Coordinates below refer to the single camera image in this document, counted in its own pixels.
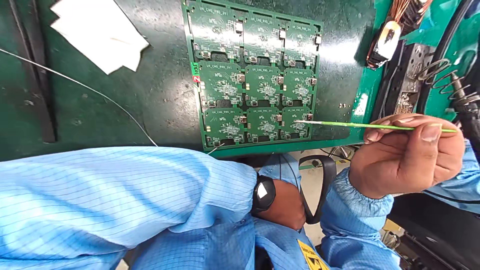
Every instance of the pcb panel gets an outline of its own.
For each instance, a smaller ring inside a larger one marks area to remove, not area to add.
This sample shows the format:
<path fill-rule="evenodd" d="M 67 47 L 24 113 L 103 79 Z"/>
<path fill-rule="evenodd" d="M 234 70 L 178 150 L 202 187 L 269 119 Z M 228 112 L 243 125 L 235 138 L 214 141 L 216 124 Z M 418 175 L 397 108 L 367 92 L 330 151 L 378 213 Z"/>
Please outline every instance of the pcb panel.
<path fill-rule="evenodd" d="M 307 67 L 314 66 L 321 42 L 322 36 L 313 25 L 289 23 L 285 39 L 284 65 L 295 66 L 296 61 L 301 61 Z"/>
<path fill-rule="evenodd" d="M 277 67 L 248 65 L 245 68 L 247 106 L 256 107 L 260 100 L 268 100 L 269 104 L 280 104 L 281 80 L 280 69 Z"/>
<path fill-rule="evenodd" d="M 243 44 L 246 63 L 257 63 L 259 57 L 268 58 L 270 63 L 279 64 L 285 24 L 275 18 L 248 15 L 243 23 Z"/>
<path fill-rule="evenodd" d="M 193 3 L 190 5 L 190 30 L 194 38 L 195 55 L 211 59 L 212 52 L 221 52 L 238 61 L 243 24 L 232 9 Z"/>
<path fill-rule="evenodd" d="M 310 136 L 311 124 L 296 123 L 295 120 L 311 120 L 312 111 L 308 107 L 286 107 L 282 110 L 282 139 L 305 138 Z"/>
<path fill-rule="evenodd" d="M 278 139 L 282 116 L 277 108 L 250 108 L 247 110 L 247 139 L 251 143 Z"/>
<path fill-rule="evenodd" d="M 204 106 L 215 107 L 218 100 L 229 100 L 232 105 L 243 104 L 242 83 L 245 75 L 235 63 L 200 61 L 200 90 Z"/>
<path fill-rule="evenodd" d="M 310 105 L 313 98 L 313 87 L 317 78 L 312 70 L 287 68 L 283 79 L 283 106 L 293 106 L 294 100 Z"/>
<path fill-rule="evenodd" d="M 222 140 L 231 143 L 245 142 L 247 117 L 240 108 L 215 108 L 205 110 L 205 138 L 209 147 L 218 147 Z"/>

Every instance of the yellow warning label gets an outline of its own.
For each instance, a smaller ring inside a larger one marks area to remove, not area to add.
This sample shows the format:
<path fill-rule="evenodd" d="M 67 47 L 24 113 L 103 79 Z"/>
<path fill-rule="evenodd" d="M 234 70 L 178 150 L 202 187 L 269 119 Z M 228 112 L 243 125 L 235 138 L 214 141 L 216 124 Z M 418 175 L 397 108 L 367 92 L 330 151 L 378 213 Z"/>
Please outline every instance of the yellow warning label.
<path fill-rule="evenodd" d="M 317 253 L 309 245 L 304 244 L 298 239 L 297 241 L 310 270 L 330 270 L 330 268 L 322 259 L 320 259 L 320 257 L 318 257 Z"/>

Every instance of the green label sticker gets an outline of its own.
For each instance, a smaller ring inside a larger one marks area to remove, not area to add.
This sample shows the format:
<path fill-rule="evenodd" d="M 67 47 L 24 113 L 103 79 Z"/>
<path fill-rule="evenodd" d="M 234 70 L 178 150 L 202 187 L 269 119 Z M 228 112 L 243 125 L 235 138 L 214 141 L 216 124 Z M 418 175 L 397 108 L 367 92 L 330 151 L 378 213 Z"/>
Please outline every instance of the green label sticker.
<path fill-rule="evenodd" d="M 192 75 L 193 76 L 200 76 L 200 68 L 198 67 L 198 63 L 192 62 Z"/>

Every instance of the green brush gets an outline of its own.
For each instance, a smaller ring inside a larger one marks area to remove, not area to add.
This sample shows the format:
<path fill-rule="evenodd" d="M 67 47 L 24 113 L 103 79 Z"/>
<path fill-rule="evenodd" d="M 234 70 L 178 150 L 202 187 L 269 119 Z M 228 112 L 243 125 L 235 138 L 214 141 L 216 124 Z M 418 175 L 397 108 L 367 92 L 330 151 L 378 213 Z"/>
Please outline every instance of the green brush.
<path fill-rule="evenodd" d="M 372 124 L 357 124 L 357 123 L 342 123 L 342 122 L 325 122 L 325 121 L 305 121 L 295 120 L 296 123 L 318 124 L 318 125 L 335 125 L 335 126 L 349 126 L 349 127 L 369 127 L 369 128 L 384 128 L 384 129 L 398 129 L 398 130 L 414 130 L 413 127 L 400 127 L 393 125 L 372 125 Z M 442 132 L 456 132 L 453 129 L 442 129 Z"/>

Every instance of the hand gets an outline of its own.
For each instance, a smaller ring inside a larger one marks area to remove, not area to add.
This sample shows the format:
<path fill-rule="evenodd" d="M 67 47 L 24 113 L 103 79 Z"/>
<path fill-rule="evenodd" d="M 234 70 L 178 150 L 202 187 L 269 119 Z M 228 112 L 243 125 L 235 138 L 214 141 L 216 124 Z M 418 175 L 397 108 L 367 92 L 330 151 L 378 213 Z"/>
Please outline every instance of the hand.
<path fill-rule="evenodd" d="M 290 183 L 274 179 L 275 199 L 266 211 L 257 216 L 294 230 L 299 230 L 305 224 L 305 208 L 298 188 Z"/>
<path fill-rule="evenodd" d="M 365 130 L 363 145 L 353 156 L 349 179 L 363 195 L 420 192 L 460 172 L 465 143 L 452 123 L 421 114 L 397 114 L 373 124 L 414 127 L 413 131 Z M 441 132 L 441 128 L 456 133 Z"/>

